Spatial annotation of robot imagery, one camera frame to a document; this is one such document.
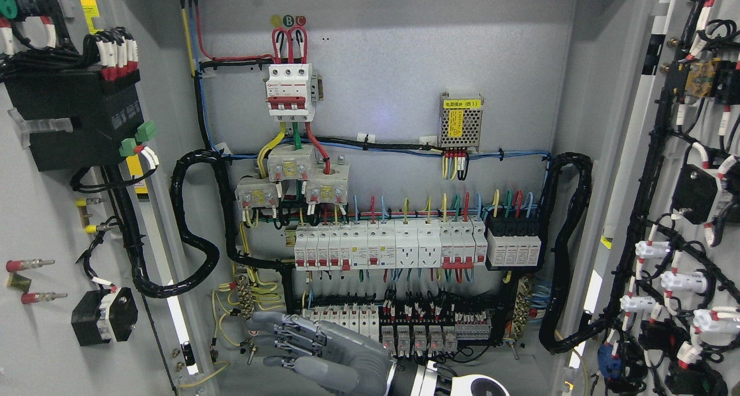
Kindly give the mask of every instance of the white electrical connector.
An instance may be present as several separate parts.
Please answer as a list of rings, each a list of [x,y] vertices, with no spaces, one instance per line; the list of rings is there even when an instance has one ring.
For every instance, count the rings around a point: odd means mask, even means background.
[[[693,325],[698,332],[734,335],[740,333],[740,313],[696,309],[694,310]]]
[[[701,272],[693,272],[690,275],[664,272],[660,275],[660,286],[666,290],[666,293],[672,293],[673,291],[704,293],[706,291],[706,277]]]
[[[656,304],[655,299],[650,297],[630,297],[627,295],[619,298],[619,303],[624,312],[652,311]]]

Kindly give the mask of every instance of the red wire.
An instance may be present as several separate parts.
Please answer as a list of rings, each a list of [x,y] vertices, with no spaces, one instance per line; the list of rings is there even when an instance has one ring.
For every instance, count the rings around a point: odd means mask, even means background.
[[[370,196],[370,223],[375,224],[375,195]]]
[[[465,209],[462,210],[462,220],[468,222],[468,204],[470,203],[470,193],[465,193]]]
[[[301,62],[302,64],[305,64],[306,60],[309,58],[309,35],[306,33],[306,29],[304,27],[302,27],[301,25],[294,25],[293,27],[288,29],[289,38],[293,37],[293,30],[300,30],[303,34],[304,51],[302,51],[301,53]],[[293,61],[295,60],[295,58],[293,58],[293,41],[291,40],[289,43],[290,46],[288,48],[288,56],[290,58],[290,62],[293,63]]]
[[[257,59],[262,58],[270,58],[272,62],[276,62],[275,57],[270,54],[262,54],[262,55],[249,55],[249,56],[226,56],[226,57],[220,57],[216,58],[215,56],[211,56],[209,53],[206,52],[206,49],[203,48],[203,34],[201,32],[201,9],[198,7],[198,5],[195,6],[195,29],[198,33],[198,47],[201,49],[201,53],[206,56],[206,58],[211,59],[211,61],[254,61]]]
[[[516,213],[513,216],[518,219],[521,212],[521,190],[516,191],[516,195],[513,196],[513,200],[511,201],[511,206],[517,202],[517,199],[519,199],[519,201],[518,204],[516,204]]]
[[[319,141],[316,140],[316,136],[314,136],[314,132],[311,131],[311,123],[308,121],[306,122],[306,134],[309,136],[309,140],[311,140],[311,143],[314,146],[316,146],[316,149],[319,151],[323,161],[326,164],[324,167],[324,174],[331,175],[331,163],[330,163],[330,159],[328,159],[328,154],[326,154],[326,151],[324,150],[321,143],[319,143]]]

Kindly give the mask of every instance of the red breaker toggle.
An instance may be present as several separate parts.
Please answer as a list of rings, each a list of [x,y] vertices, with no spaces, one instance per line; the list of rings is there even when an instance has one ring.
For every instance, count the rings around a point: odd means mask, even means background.
[[[267,102],[270,103],[270,109],[279,110],[280,106],[286,110],[305,110],[306,109],[306,97],[278,97],[272,96],[267,97]]]
[[[473,259],[466,257],[465,262],[462,262],[460,257],[455,257],[455,262],[451,262],[450,257],[445,257],[442,269],[473,269]]]

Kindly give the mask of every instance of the white connector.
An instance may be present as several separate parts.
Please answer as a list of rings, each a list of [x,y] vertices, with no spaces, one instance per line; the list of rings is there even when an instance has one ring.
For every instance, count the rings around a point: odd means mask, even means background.
[[[706,277],[701,272],[693,272],[690,275],[664,272],[660,275],[660,286],[666,291],[704,293],[706,291]]]

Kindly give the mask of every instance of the green wire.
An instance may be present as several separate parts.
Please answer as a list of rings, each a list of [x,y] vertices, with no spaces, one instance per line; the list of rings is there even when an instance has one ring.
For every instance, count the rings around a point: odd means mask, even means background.
[[[513,201],[513,194],[511,190],[506,191],[506,212],[504,218],[508,219],[508,212],[511,210],[511,201]]]
[[[455,201],[452,203],[452,207],[455,208],[455,222],[457,222],[457,218],[460,216],[460,195],[455,195]]]
[[[301,150],[301,135],[298,133],[298,123],[293,124],[293,142],[295,143],[295,149]]]

